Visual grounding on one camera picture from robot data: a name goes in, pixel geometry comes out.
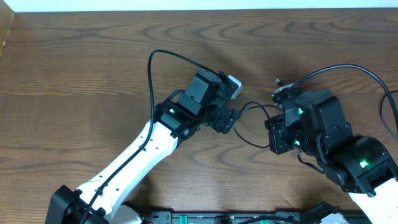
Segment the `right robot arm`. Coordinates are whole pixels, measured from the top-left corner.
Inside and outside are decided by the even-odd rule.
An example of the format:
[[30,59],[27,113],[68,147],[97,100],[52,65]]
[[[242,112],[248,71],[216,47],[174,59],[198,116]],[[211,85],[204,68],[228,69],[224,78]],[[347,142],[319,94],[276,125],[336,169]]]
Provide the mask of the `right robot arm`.
[[348,193],[371,223],[397,223],[397,164],[376,138],[353,134],[339,99],[326,89],[283,89],[272,98],[283,113],[265,122],[271,151],[314,157],[312,169]]

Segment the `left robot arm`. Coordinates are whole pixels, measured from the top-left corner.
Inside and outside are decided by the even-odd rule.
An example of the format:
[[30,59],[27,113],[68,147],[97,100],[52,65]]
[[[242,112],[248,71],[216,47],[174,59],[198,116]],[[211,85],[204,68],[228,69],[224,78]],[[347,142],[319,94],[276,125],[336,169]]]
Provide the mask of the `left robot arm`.
[[51,197],[46,223],[142,223],[124,204],[137,184],[202,126],[226,134],[239,111],[226,103],[243,85],[232,75],[200,69],[186,90],[174,91],[154,107],[137,138],[104,170],[76,190],[61,186]]

